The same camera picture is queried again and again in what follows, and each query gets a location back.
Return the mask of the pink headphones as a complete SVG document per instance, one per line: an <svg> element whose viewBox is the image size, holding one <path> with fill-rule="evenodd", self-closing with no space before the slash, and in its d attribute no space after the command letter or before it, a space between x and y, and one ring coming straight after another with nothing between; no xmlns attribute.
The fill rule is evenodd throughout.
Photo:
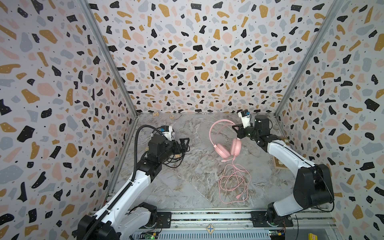
<svg viewBox="0 0 384 240"><path fill-rule="evenodd" d="M219 120L213 123L209 130L209 139L215 152L222 158L222 162L235 159L241 152L242 142L235 137L230 142L229 132L234 130L235 125L230 120Z"/></svg>

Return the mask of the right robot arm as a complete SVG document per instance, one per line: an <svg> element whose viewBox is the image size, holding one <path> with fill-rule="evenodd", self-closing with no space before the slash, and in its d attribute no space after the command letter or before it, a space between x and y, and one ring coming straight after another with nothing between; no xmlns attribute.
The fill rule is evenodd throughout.
<svg viewBox="0 0 384 240"><path fill-rule="evenodd" d="M252 117L247 110L239 112L238 116L241 118L241 124L232 127L237 137L248 137L255 141L265 152L280 160L295 176L292 194L268 205L268 224L278 226L292 214L335 203L331 172L326 165L315 164L300 156L282 138L271 134L268 116Z"/></svg>

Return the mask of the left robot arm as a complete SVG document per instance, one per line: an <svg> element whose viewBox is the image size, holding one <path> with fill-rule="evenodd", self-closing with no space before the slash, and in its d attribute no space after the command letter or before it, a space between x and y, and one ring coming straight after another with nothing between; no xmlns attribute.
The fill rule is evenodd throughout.
<svg viewBox="0 0 384 240"><path fill-rule="evenodd" d="M157 224L157 207L142 203L133 207L139 195L160 173L163 164L174 155L189 150L189 138L179 141L154 135L149 151L135 168L125 185L93 216L84 216L78 224L78 240L127 240L139 228Z"/></svg>

